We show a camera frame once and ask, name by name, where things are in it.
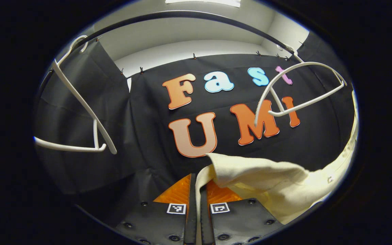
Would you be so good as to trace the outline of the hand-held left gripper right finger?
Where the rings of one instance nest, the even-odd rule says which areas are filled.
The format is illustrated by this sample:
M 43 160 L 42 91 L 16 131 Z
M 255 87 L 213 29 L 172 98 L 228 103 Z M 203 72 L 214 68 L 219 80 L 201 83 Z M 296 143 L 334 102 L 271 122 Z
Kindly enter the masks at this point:
M 283 228 L 256 198 L 243 199 L 212 180 L 201 188 L 200 194 L 204 245 L 248 245 Z

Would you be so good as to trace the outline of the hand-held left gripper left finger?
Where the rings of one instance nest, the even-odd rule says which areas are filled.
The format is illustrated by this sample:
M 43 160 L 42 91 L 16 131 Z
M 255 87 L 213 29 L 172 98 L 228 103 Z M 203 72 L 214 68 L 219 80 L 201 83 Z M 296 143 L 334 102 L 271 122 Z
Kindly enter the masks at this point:
M 127 208 L 115 229 L 144 245 L 196 243 L 196 174 L 188 174 L 153 201 Z

